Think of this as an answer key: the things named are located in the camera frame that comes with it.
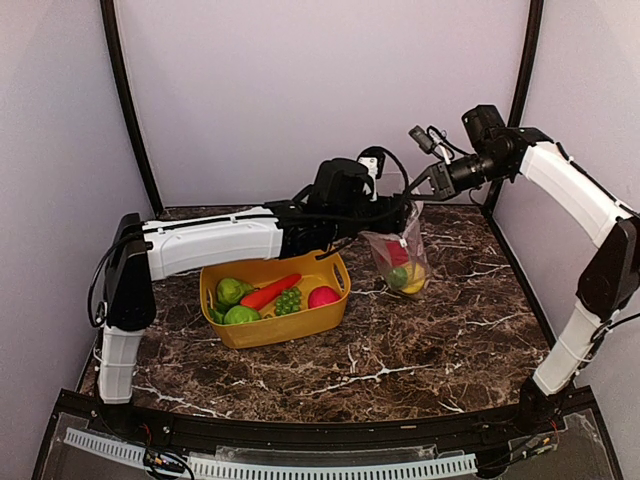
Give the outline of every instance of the basket handle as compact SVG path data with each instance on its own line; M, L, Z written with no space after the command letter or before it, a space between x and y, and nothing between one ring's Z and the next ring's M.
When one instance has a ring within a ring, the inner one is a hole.
M340 289L341 296L344 296L351 290L351 279L344 262L333 262L333 275L336 278L336 284Z
M207 292L207 300L209 302L207 306L210 308L216 308L215 297L211 293L211 290L207 288L206 292Z

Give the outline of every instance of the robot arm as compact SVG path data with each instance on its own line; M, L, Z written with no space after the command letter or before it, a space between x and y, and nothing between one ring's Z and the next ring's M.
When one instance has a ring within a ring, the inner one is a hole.
M638 289L640 220L540 131L505 127L493 106L476 107L463 116L463 122L476 154L430 166L424 177L432 193L421 199L446 200L487 181L513 181L521 174L560 203L598 247L580 276L569 322L550 354L523 385L521 410L527 405L540 409L545 399L562 391L590 361L602 340L597 332ZM433 150L434 139L422 128L414 128L410 135L425 152ZM526 418L521 420L531 426Z
M327 251L335 241L355 238L363 230L401 232L410 212L408 190L386 197L375 188L387 155L397 162L381 147L365 150L358 161L325 161L315 182L293 200L245 212L144 224L137 214L123 217L105 268L98 320L91 317L104 326L101 399L107 404L131 399L139 342L156 315L152 281L238 260Z

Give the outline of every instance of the grape bunch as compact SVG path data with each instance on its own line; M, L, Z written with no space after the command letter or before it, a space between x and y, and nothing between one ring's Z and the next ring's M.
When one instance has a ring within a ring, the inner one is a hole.
M300 311L302 294L298 287L285 290L276 300L276 316L288 315Z

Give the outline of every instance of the black cable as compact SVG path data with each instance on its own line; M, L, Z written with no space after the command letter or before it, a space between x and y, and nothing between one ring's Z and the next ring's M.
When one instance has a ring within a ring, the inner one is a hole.
M104 418L104 415L102 415L102 410L100 409L100 392L98 389L98 375L95 376L94 382L93 382L93 396L96 398L96 414L97 414L97 418L100 420L100 423L102 423L102 426L105 428L105 430L112 436L116 437L118 440L124 442L124 443L128 443L130 445L135 445L137 447L143 447L145 456L147 454L148 451L153 451L156 452L160 455L164 455L165 457L169 457L173 460L175 460L177 463L179 463L180 465L182 465L185 469L185 471L189 474L189 476L191 477L191 480L195 480L195 474L193 473L193 470L191 469L191 467L189 466L189 464L182 458L180 457L180 455L178 455L176 452L172 452L171 450L166 450L164 448L158 448L158 447L152 447L150 444L145 444L142 442L139 442L137 440L132 440L130 438L125 437L124 435L115 432L107 423L107 421ZM157 479L161 479L164 480L163 476L166 475L166 478L178 478L180 477L182 474L180 475L171 475L174 472L170 472L168 474L165 473L161 473L161 472L157 472L155 471L153 466L149 467L152 471L151 476L154 476L154 478Z
M471 195L471 192L477 191L477 190L480 190L480 187L475 187L475 188L472 188L471 190L467 190L467 194L469 195L469 201L471 203L473 203L476 207L481 207L482 203L478 202L475 198L473 198L473 195Z
M520 454L520 456L514 458L513 460L511 460L511 461L509 461L507 463L503 463L501 465L494 465L492 467L484 467L484 469L485 470L499 470L499 469L502 469L502 468L507 468L507 467L510 467L512 465L515 465L518 462L526 460L527 458L531 458L531 457L524 457L524 456L522 456L522 454Z
M448 139L447 136L444 135L440 130L438 130L436 127L434 127L433 125L429 125L427 127L427 134L432 131L435 132L435 134L438 136L438 138L441 140L442 143L444 143L446 146L448 146L451 150L458 152L460 155L470 155L469 153L465 152L464 150L462 150L461 148L456 147L453 143L451 143Z
M618 328L620 325L624 325L625 323L629 323L630 321L636 320L638 318L640 318L640 312L629 315L628 317L625 317L615 323L603 323L596 329L595 332L593 332L593 335L591 335L591 343L595 343L601 338L604 338L604 336L606 336L614 328Z
M445 161L444 157L442 155L440 155L440 153L434 148L433 151L431 152L431 155L433 155L434 157L436 157L438 160L441 161Z
M100 272L102 271L102 267L104 266L105 263L107 263L107 260L109 260L109 257L111 256L111 254L113 252L115 252L118 248L120 248L123 245L126 245L129 242L132 242L133 240L136 240L137 238L141 238L141 237L142 237L142 233L141 232L136 232L136 233L131 233L129 235L125 235L124 237L122 237L117 242L114 242L113 245L111 245L107 249L107 251L104 253L102 258L98 262L98 266L96 267L95 271L93 272L93 277L91 278L91 283L89 284L89 292L87 293L87 314L89 315L89 323L91 324L91 326L93 328L98 328L104 323L104 319L102 320L102 322L98 323L96 321L96 319L94 318L94 316L93 316L93 291L96 288L96 283L98 282L98 277L100 276Z
M340 250L348 247L349 245L351 245L353 242L355 242L355 238L350 238L347 241L343 242L341 245L339 245L338 247L329 250L328 252L324 252L320 255L316 255L316 260L324 260L325 258L330 257L331 255L335 255L336 253L338 253Z
M619 327L620 325L623 325L625 323L630 322L631 320L635 320L636 318L640 318L640 312L638 313L634 313L633 315L630 315L628 317L623 318L622 320L617 321L616 323L614 323L613 325L611 325L608 330L611 331L614 328Z
M580 172L582 175L587 177L591 181L591 183L593 183L596 187L598 187L598 190L600 190L602 193L604 193L609 198L609 200L611 200L612 202L616 203L622 210L627 212L629 215L633 215L634 217L640 219L640 213L636 212L635 210L627 207L624 203L620 202L615 197L615 195L613 195L600 182L598 182L595 178L593 178L589 174L589 172L587 172L584 168L582 168L575 160L571 160L571 157L569 157L569 155L567 154L567 152L565 151L564 147L562 146L562 144L560 142L557 142L556 145L558 147L558 150L560 150L560 153L562 154L562 156L567 160L567 162L569 162L569 165L571 165L578 172Z
M400 174L402 175L402 179L404 181L404 189L402 191L402 194L400 195L400 198L398 199L396 204L393 207L391 207L389 210L387 210L385 213L374 215L372 217L347 217L344 215L330 215L330 214L323 214L323 213L292 212L291 214L288 214L286 212L283 212L278 214L278 217L308 219L308 220L326 220L326 221L333 221L333 222L372 223L372 222L384 220L385 218L393 215L395 212L398 211L398 209L404 206L404 204L409 199L409 194L411 192L411 189L409 188L409 174L407 173L407 170L404 168L404 165L402 164L402 162L400 162L398 157L396 157L391 151L387 150L384 147L369 147L366 150L370 150L373 148L381 150L382 152L385 153L385 155L387 155L389 158L391 158L391 160L393 160L393 162L397 165L398 170L400 170Z
M533 440L534 438L536 438L539 434L538 433L534 433L533 435L530 435L529 437L527 437L526 439L524 439L522 442L520 442L518 445L516 445L515 447L509 449L509 451L507 453L505 453L504 455L490 461L487 462L483 465L478 465L476 468L478 470L480 469L486 469L488 468L490 465L493 465L494 463L499 462L500 460L503 460L507 457L510 457L511 455L513 455L514 453L516 453L518 450L520 450L522 447L524 447L527 443L529 443L531 440Z

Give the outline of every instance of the clear plastic bag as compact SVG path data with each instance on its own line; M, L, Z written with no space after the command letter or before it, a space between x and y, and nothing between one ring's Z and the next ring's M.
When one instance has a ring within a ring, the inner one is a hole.
M399 178L399 174L383 175L378 181L378 193L398 192L403 186ZM431 273L420 232L421 213L422 202L414 202L407 225L400 235L362 232L371 246L373 261L389 288L409 296L423 291Z

